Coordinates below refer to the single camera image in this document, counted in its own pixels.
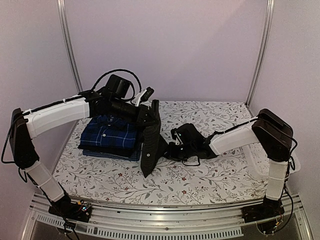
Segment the blue plaid shirt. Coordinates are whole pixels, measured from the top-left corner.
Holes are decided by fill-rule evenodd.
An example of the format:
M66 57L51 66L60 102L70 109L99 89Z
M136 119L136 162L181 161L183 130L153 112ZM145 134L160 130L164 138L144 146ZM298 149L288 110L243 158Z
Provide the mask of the blue plaid shirt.
M131 123L113 115L93 117L84 128L80 144L91 147L132 149L138 129Z

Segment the dark blue checked shirt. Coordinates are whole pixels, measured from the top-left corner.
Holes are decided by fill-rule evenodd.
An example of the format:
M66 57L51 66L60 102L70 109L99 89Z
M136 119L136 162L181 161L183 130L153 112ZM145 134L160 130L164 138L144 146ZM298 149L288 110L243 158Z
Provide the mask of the dark blue checked shirt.
M108 158L108 159L138 162L141 157L142 144L138 144L134 148L131 148L131 149L136 149L136 152L134 152L129 157L123 157L123 156L118 156L118 155L113 155L113 154L108 154L108 153L94 152L94 151L90 151L90 150L82 150L82 154L85 156L90 156L90 157Z

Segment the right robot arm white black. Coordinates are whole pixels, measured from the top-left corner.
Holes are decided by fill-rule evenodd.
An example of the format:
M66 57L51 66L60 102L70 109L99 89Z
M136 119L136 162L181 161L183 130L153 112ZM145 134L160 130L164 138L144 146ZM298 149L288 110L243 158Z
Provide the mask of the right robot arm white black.
M244 123L224 131L215 131L204 137L191 123L183 124L171 130L172 142L168 144L164 157L174 161L187 161L191 157L214 159L223 153L260 144L269 159L268 185L264 203L258 213L262 218L269 218L278 210L278 203L285 188L286 176L295 164L292 153L298 146L290 125L264 108L258 115Z

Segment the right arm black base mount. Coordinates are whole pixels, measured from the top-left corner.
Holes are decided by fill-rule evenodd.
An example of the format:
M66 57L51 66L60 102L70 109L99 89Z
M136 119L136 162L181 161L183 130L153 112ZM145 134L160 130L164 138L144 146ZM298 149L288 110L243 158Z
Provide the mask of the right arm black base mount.
M284 207L282 201L271 200L266 197L259 204L249 205L241 208L241 217L245 223L258 222L257 229L264 235L273 235L284 218Z

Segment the black pinstriped long sleeve shirt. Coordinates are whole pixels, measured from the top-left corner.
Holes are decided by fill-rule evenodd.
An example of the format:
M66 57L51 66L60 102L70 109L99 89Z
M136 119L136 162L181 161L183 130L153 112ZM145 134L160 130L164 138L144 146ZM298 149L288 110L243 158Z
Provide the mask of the black pinstriped long sleeve shirt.
M147 178L155 169L158 160L164 156L168 143L161 135L160 102L154 99L151 102L151 113L155 117L155 124L147 126L143 131L143 146L140 168L144 178Z

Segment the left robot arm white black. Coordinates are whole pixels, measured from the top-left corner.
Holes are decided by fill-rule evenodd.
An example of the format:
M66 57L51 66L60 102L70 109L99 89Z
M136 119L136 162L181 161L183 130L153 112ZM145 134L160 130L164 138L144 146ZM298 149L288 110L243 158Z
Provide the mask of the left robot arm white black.
M54 179L49 170L40 162L32 140L64 124L86 118L113 115L139 127L149 127L159 123L151 107L135 106L110 93L93 90L80 92L71 98L63 99L42 107L12 112L10 128L5 140L10 145L13 160L36 185L55 202L55 209L63 216L74 213L74 205L66 200L63 187Z

